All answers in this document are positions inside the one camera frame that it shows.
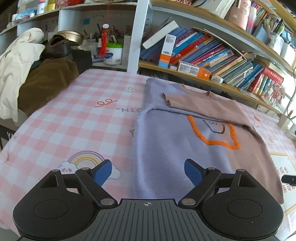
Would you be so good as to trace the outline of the purple and pink sweater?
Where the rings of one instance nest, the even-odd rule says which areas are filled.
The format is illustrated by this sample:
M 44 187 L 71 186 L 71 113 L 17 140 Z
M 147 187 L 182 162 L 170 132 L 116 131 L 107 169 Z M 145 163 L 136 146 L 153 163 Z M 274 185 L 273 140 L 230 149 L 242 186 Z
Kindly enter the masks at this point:
M 194 187 L 184 171 L 192 159 L 223 173 L 245 169 L 283 203 L 266 144 L 234 100 L 149 78 L 133 145 L 134 198 L 181 199 Z

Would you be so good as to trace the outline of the pink cartoon table mat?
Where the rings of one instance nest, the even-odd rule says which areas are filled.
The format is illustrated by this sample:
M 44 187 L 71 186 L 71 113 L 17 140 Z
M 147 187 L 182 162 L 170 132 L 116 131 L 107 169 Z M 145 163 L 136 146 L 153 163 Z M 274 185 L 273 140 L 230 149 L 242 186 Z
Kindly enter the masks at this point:
M 1 151 L 1 227 L 19 240 L 293 238 L 295 187 L 281 181 L 279 203 L 242 168 L 221 172 L 214 195 L 198 207 L 180 207 L 182 198 L 133 197 L 133 137 L 148 79 L 87 70 L 21 125 Z M 294 143 L 271 117 L 238 104 L 280 180 L 294 175 Z M 104 160 L 112 173 L 102 188 L 116 207 L 98 207 L 75 175 Z

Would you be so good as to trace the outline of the beige pen holder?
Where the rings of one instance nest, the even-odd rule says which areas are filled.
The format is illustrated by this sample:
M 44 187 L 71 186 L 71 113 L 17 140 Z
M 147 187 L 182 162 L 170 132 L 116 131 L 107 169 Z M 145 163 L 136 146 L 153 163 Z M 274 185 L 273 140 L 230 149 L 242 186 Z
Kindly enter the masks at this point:
M 278 121 L 277 125 L 282 129 L 282 130 L 286 130 L 288 128 L 288 125 L 290 124 L 291 120 L 290 120 L 290 114 L 285 115 L 282 114 L 280 117 L 280 120 Z

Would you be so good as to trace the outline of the candy bouquet ornament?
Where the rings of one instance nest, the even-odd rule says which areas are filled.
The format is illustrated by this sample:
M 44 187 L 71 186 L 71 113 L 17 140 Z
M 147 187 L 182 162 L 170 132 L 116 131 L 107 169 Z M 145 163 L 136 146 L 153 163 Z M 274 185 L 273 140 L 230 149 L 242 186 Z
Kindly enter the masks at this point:
M 282 99 L 285 97 L 285 88 L 274 80 L 269 80 L 262 90 L 262 100 L 273 108 L 281 106 Z

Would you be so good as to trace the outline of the white charger block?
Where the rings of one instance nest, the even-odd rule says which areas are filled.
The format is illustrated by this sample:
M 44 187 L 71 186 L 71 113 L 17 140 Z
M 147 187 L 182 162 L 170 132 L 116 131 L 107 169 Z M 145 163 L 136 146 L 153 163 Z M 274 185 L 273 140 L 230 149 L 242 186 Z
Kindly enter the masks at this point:
M 216 83 L 216 84 L 222 84 L 223 83 L 223 78 L 218 76 L 218 75 L 212 75 L 211 81 Z

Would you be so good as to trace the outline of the lying white orange box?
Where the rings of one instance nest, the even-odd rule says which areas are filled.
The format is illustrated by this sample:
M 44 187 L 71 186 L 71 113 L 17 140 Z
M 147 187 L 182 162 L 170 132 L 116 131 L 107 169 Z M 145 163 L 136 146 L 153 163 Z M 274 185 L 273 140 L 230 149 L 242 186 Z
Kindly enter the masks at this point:
M 209 80 L 211 72 L 206 70 L 203 67 L 198 67 L 194 64 L 187 63 L 184 61 L 179 61 L 178 62 L 178 72 L 185 73 L 188 75 L 192 75 L 194 77 L 203 79 L 203 80 Z

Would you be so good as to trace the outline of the brown garment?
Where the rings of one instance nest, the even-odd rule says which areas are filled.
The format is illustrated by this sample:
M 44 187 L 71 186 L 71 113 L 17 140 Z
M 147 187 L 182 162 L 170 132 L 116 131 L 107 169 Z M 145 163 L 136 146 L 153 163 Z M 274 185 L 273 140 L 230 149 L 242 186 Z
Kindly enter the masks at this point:
M 45 106 L 79 76 L 77 65 L 68 59 L 46 59 L 29 73 L 18 95 L 18 108 L 30 116 Z

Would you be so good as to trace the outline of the red dictionary books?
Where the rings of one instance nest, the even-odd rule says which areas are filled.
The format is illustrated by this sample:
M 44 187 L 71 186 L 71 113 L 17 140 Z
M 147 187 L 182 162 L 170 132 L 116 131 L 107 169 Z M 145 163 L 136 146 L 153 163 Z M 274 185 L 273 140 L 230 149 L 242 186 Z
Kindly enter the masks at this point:
M 265 67 L 256 75 L 247 91 L 257 96 L 263 96 L 271 85 L 275 84 L 281 86 L 283 81 L 284 78 L 280 74 L 269 67 Z

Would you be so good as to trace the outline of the white tub green lid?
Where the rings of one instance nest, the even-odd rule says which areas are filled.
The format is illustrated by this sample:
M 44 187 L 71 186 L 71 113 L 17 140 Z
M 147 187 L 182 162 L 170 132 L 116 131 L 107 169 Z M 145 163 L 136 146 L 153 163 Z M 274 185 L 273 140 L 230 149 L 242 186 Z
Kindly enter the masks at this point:
M 107 43 L 104 63 L 106 65 L 120 65 L 122 60 L 122 43 Z

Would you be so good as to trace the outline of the upright white orange box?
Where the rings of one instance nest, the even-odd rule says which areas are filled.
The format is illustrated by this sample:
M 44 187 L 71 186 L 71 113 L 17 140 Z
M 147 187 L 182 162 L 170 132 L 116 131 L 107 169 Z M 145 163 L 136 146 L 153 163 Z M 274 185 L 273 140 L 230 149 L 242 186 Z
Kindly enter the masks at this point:
M 158 66 L 162 68 L 168 68 L 170 58 L 175 45 L 176 36 L 167 34 L 163 44 L 163 48 L 159 57 Z

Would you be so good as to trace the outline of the row of colourful books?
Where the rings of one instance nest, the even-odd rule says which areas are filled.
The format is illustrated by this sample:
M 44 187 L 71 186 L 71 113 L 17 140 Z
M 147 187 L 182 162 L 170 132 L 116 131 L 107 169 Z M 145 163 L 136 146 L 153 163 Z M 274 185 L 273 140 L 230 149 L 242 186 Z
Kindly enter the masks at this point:
M 168 68 L 176 70 L 178 62 L 184 61 L 203 67 L 223 78 L 223 83 L 247 91 L 249 85 L 264 68 L 247 52 L 238 51 L 221 38 L 195 28 L 178 27 L 170 35 L 176 36 Z M 140 59 L 158 64 L 165 37 L 149 49 L 142 46 Z

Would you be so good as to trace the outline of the black leather shoe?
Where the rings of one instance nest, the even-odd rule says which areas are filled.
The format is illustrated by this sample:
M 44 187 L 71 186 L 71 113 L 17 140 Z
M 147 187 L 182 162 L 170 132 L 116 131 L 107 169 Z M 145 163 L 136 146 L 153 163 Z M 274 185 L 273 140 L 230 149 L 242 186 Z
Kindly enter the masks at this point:
M 45 45 L 42 53 L 44 59 L 73 60 L 70 41 L 61 35 L 54 35 Z

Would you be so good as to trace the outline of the wooden bookshelf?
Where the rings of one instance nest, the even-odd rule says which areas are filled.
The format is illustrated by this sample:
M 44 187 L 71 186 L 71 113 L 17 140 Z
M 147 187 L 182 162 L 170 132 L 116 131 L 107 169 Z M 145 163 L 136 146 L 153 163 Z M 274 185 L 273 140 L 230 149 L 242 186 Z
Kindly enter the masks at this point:
M 198 83 L 215 84 L 254 104 L 281 114 L 287 109 L 283 72 L 295 76 L 295 54 L 273 27 L 262 38 L 190 1 L 38 1 L 11 17 L 1 33 L 1 52 L 31 28 L 44 39 L 58 34 L 68 46 L 87 47 L 95 67 L 157 70 Z

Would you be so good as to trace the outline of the cream white garment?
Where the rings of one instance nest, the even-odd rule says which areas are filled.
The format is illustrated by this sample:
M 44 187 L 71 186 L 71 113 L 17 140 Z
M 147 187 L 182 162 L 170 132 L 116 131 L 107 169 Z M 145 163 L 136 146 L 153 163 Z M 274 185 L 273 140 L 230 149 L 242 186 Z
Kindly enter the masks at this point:
M 30 28 L 18 36 L 1 55 L 1 119 L 17 122 L 18 96 L 32 64 L 40 59 L 45 46 L 40 28 Z

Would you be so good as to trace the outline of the brass bowl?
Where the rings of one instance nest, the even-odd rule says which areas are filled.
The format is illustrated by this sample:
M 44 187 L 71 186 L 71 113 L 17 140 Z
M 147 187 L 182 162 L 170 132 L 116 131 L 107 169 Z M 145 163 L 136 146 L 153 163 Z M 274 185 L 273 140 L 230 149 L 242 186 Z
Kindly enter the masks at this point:
M 59 31 L 57 34 L 69 40 L 71 46 L 82 45 L 84 40 L 84 36 L 81 33 L 76 31 L 63 30 L 63 31 Z

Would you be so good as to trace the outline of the white leaning book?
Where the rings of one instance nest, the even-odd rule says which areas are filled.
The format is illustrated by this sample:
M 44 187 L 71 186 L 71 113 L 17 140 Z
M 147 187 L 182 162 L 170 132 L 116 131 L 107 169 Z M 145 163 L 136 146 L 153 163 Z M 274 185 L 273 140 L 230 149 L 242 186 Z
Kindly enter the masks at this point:
M 163 39 L 167 34 L 169 34 L 171 31 L 177 29 L 179 26 L 175 21 L 171 21 L 170 23 L 166 24 L 164 27 L 162 27 L 160 30 L 158 30 L 156 33 L 154 33 L 149 39 L 147 39 L 142 46 L 145 49 L 149 49 L 153 45 L 155 45 L 157 42 L 159 42 L 161 39 Z

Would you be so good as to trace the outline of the red tassel ornament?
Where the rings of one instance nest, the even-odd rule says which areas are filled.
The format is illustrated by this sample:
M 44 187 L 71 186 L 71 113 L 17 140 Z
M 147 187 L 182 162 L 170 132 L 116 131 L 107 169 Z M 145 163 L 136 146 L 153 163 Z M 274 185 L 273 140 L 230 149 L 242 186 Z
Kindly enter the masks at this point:
M 103 57 L 106 54 L 106 46 L 107 46 L 107 30 L 109 28 L 108 23 L 102 25 L 102 34 L 101 34 L 101 47 L 99 51 L 99 56 Z

